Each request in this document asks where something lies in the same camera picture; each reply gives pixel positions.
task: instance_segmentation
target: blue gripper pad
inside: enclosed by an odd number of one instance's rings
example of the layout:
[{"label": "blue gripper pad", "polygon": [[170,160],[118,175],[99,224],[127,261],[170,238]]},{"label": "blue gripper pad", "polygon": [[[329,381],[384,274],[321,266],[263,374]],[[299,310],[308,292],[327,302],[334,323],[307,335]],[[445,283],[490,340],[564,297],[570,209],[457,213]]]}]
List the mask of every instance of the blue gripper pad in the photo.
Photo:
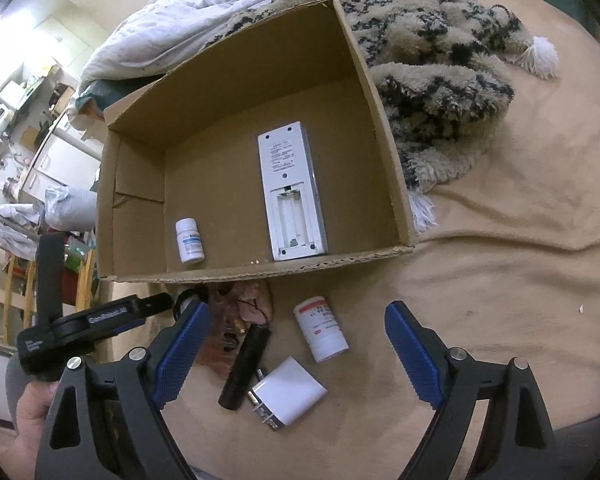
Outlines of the blue gripper pad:
[{"label": "blue gripper pad", "polygon": [[189,308],[193,308],[194,311],[167,348],[155,370],[152,400],[158,410],[178,397],[209,330],[211,317],[206,303],[200,302],[197,306]]},{"label": "blue gripper pad", "polygon": [[[424,329],[401,301],[390,303],[384,311],[384,330],[407,372],[418,398],[428,402],[434,410],[445,400],[446,370],[444,353],[446,347],[433,330]],[[430,332],[440,342],[434,341],[431,356],[420,340],[423,332]]]}]

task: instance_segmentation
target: black cylinder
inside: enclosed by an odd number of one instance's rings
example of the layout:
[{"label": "black cylinder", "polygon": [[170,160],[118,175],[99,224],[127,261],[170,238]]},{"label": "black cylinder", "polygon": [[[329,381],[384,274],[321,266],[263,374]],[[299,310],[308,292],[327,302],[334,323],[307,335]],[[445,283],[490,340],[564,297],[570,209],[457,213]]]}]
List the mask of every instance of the black cylinder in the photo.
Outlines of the black cylinder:
[{"label": "black cylinder", "polygon": [[265,325],[252,324],[244,337],[238,357],[224,383],[218,404],[234,412],[242,405],[249,389],[249,382],[258,369],[258,364],[267,347],[271,330]]}]

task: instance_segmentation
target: white pill bottle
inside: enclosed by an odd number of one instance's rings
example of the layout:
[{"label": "white pill bottle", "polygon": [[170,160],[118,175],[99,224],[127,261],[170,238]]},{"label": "white pill bottle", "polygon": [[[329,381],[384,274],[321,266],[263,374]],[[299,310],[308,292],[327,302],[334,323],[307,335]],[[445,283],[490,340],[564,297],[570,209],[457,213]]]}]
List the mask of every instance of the white pill bottle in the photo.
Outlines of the white pill bottle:
[{"label": "white pill bottle", "polygon": [[198,224],[193,218],[183,218],[176,222],[176,240],[183,264],[196,264],[205,259]]},{"label": "white pill bottle", "polygon": [[333,312],[322,296],[303,301],[295,307],[294,314],[317,363],[349,349]]}]

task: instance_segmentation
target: white charger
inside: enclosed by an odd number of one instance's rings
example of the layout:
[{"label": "white charger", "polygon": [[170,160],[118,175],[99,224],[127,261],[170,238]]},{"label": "white charger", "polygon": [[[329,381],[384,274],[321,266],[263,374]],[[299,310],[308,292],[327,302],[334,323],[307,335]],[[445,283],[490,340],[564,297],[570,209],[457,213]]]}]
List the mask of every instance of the white charger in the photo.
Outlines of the white charger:
[{"label": "white charger", "polygon": [[273,259],[325,254],[324,221],[302,124],[258,136],[258,148]]},{"label": "white charger", "polygon": [[249,392],[264,424],[272,430],[284,428],[318,402],[327,390],[292,357],[264,377]]}]

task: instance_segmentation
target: red label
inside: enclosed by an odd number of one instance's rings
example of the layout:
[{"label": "red label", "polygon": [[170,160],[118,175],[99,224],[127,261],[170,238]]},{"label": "red label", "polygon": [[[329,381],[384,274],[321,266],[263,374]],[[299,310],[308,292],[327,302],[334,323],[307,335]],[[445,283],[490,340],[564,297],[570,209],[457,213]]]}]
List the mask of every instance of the red label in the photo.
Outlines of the red label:
[{"label": "red label", "polygon": [[298,310],[298,314],[304,314],[307,310],[311,310],[314,306],[327,305],[327,303],[323,300],[314,301],[313,303],[309,303],[305,305],[300,310]]}]

